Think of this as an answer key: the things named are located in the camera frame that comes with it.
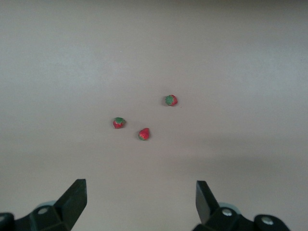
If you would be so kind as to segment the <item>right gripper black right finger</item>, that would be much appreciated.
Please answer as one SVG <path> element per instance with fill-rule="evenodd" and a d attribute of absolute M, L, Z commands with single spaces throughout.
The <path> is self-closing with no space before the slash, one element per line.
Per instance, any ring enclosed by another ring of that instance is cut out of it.
<path fill-rule="evenodd" d="M 253 221 L 245 218 L 233 206 L 220 205 L 206 181 L 196 182 L 195 205 L 201 223 L 195 231 L 288 231 L 279 218 L 260 214 Z"/>

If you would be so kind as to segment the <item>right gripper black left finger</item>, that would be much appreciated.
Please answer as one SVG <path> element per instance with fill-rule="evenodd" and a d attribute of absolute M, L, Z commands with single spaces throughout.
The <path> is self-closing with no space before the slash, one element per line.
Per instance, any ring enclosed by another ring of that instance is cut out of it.
<path fill-rule="evenodd" d="M 53 204 L 35 208 L 14 222 L 15 231 L 70 231 L 87 205 L 85 179 L 76 180 Z"/>

